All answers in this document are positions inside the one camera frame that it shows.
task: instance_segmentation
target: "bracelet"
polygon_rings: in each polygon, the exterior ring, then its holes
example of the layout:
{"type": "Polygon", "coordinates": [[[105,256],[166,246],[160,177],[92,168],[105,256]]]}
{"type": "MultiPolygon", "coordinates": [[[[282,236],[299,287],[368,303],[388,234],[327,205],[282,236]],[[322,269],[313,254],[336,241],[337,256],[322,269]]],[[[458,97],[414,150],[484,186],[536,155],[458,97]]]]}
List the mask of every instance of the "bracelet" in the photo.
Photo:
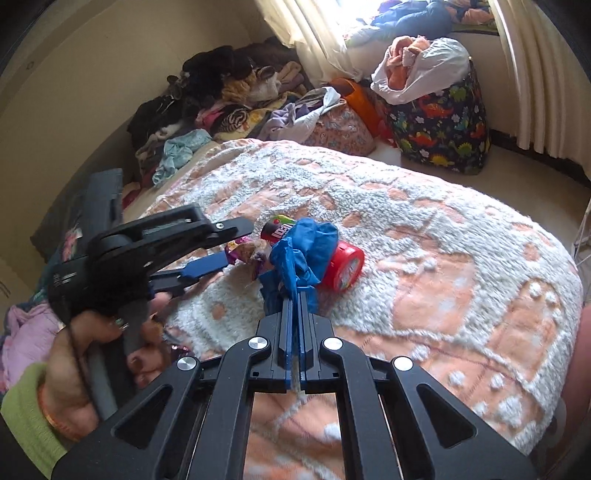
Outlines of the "bracelet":
{"type": "Polygon", "coordinates": [[[52,429],[54,429],[58,434],[62,435],[64,438],[71,440],[72,442],[79,442],[82,439],[82,435],[73,432],[70,427],[54,419],[51,416],[51,414],[47,411],[47,407],[43,403],[43,389],[45,389],[45,383],[41,384],[37,389],[37,402],[39,403],[41,414],[45,417],[47,423],[51,425],[52,429]]]}

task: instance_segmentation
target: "baseboard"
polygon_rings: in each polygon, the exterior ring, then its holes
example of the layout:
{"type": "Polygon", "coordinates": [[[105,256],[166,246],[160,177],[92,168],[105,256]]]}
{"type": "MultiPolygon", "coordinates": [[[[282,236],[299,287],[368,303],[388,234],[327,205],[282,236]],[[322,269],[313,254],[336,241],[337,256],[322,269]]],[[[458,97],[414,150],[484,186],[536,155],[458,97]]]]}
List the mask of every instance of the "baseboard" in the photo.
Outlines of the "baseboard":
{"type": "Polygon", "coordinates": [[[509,134],[494,129],[491,130],[491,143],[497,147],[511,150],[512,152],[537,160],[544,165],[552,167],[567,177],[570,177],[581,185],[591,188],[591,180],[589,180],[588,176],[585,174],[583,167],[568,158],[550,157],[545,152],[536,152],[533,147],[530,147],[529,150],[523,150],[517,146],[517,139],[515,137],[511,137],[509,134]]]}

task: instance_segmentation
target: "light blue clothing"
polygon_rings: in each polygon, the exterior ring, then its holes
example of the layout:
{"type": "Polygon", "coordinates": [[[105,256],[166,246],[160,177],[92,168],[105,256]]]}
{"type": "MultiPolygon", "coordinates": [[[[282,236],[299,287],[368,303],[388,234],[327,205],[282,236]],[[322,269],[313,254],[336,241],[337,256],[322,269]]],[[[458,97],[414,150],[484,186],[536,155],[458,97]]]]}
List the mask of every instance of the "light blue clothing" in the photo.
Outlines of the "light blue clothing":
{"type": "Polygon", "coordinates": [[[185,166],[199,148],[211,140],[211,136],[203,129],[193,130],[186,135],[167,140],[160,165],[152,176],[154,185],[157,187],[162,185],[185,166]]]}

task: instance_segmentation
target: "fuzzy bedspread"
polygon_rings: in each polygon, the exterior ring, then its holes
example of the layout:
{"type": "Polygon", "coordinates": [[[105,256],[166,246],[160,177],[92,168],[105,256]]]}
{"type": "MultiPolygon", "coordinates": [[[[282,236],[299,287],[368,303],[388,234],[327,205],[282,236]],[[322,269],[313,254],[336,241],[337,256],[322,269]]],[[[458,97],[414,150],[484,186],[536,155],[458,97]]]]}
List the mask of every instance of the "fuzzy bedspread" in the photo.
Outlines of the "fuzzy bedspread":
{"type": "MultiPolygon", "coordinates": [[[[285,141],[210,150],[147,213],[191,202],[212,221],[247,216],[255,234],[278,213],[337,225],[366,264],[347,293],[320,293],[336,334],[369,355],[420,362],[522,452],[541,438],[582,287],[566,250],[529,218],[436,177],[285,141]]],[[[263,309],[249,275],[228,267],[171,315],[202,358],[254,334],[263,309]]],[[[344,478],[333,395],[256,395],[245,465],[254,478],[344,478]]]]}

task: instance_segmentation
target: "white curtain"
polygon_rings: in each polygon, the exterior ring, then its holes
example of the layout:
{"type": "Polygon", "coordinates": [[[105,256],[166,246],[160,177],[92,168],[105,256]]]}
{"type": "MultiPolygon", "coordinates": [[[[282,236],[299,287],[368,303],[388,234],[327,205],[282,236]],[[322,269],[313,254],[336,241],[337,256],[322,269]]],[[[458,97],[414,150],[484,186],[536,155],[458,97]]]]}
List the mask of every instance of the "white curtain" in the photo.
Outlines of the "white curtain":
{"type": "Polygon", "coordinates": [[[591,177],[591,83],[532,0],[490,0],[517,90],[517,144],[569,158],[591,177]]]}
{"type": "Polygon", "coordinates": [[[256,0],[256,4],[277,38],[295,47],[315,87],[338,77],[361,79],[336,22],[334,0],[256,0]]]}

